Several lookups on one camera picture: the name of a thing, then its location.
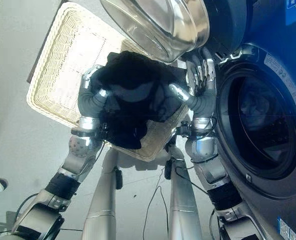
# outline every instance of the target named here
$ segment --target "laundry basket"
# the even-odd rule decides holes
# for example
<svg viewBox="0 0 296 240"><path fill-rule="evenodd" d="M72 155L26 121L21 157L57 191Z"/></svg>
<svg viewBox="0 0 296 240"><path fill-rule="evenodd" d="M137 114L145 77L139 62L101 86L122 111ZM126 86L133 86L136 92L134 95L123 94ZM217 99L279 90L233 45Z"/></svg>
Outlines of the laundry basket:
<svg viewBox="0 0 296 240"><path fill-rule="evenodd" d="M80 5L62 4L32 75L27 95L29 106L70 128L76 127L80 118L78 94L82 74L93 65L104 66L110 52L125 50L151 57ZM148 121L141 149L112 147L142 161L151 161L187 111L182 106L164 123Z"/></svg>

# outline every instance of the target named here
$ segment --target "label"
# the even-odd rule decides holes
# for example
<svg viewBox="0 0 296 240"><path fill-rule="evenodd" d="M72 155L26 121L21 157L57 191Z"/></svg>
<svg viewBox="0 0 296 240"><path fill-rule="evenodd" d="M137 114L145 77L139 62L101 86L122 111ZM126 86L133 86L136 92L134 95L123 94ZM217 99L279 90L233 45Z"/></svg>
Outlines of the label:
<svg viewBox="0 0 296 240"><path fill-rule="evenodd" d="M271 56L270 54L267 54L264 59L264 64L268 66L271 70L273 70L282 80L282 82L287 87L288 91L290 92L292 99L294 103L296 104L296 86L293 84L292 79L290 78L290 75L284 69L278 61Z"/></svg>
<svg viewBox="0 0 296 240"><path fill-rule="evenodd" d="M296 0L286 1L286 24L290 25L296 22Z"/></svg>
<svg viewBox="0 0 296 240"><path fill-rule="evenodd" d="M296 233L280 217L278 217L278 228L284 240L296 240Z"/></svg>

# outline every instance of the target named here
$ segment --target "blue panel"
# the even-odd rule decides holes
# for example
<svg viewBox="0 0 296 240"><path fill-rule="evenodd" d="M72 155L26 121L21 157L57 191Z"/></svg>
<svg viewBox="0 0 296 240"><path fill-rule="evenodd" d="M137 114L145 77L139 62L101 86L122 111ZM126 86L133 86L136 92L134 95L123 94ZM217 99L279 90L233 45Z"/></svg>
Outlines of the blue panel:
<svg viewBox="0 0 296 240"><path fill-rule="evenodd" d="M286 25L296 22L296 0L285 0Z"/></svg>

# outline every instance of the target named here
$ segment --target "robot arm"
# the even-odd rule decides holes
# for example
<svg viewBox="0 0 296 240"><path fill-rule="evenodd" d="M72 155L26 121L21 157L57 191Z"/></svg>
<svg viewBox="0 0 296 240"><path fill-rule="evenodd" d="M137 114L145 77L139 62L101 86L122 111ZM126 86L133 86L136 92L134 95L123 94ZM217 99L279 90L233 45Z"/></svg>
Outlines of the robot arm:
<svg viewBox="0 0 296 240"><path fill-rule="evenodd" d="M53 240L64 222L60 212L64 212L86 178L102 145L100 140L99 113L108 93L100 90L91 93L91 76L99 69L94 66L83 76L80 86L78 105L81 113L79 127L72 129L69 153L62 166L41 190L24 213L16 220L11 235L5 240Z"/></svg>
<svg viewBox="0 0 296 240"><path fill-rule="evenodd" d="M203 48L201 55L205 59L203 64L206 78L202 95L191 96L176 84L169 86L194 112L191 125L185 123L179 134L188 137L185 150L215 207L225 234L229 236L223 239L248 239L247 237L251 236L251 239L265 240L263 229L218 158L213 133L216 125L216 119L213 118L216 107L215 69L211 54L206 48Z"/></svg>

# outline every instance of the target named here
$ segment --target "white floor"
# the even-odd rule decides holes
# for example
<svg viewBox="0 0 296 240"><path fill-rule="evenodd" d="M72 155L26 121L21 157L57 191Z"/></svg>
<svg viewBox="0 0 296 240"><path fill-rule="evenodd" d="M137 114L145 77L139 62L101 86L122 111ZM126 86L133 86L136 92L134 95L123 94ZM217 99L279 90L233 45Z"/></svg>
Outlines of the white floor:
<svg viewBox="0 0 296 240"><path fill-rule="evenodd" d="M99 0L75 2L115 27ZM70 129L33 111L26 103L29 88L26 79L59 3L60 0L0 0L0 178L9 182L8 188L0 193L0 231L11 229L13 212L27 196L46 186L68 151ZM184 146L183 139L179 139L179 145ZM64 228L82 229L103 156L64 213ZM163 168L137 160L132 164L155 169L137 171L135 166L122 169L124 187L116 195L118 240L142 239L146 208ZM199 184L193 170L191 179ZM169 208L170 181L162 177L161 186ZM202 239L208 240L212 205L207 196L194 190ZM57 239L75 240L80 235L63 231ZM167 239L165 210L159 193L150 208L145 239Z"/></svg>

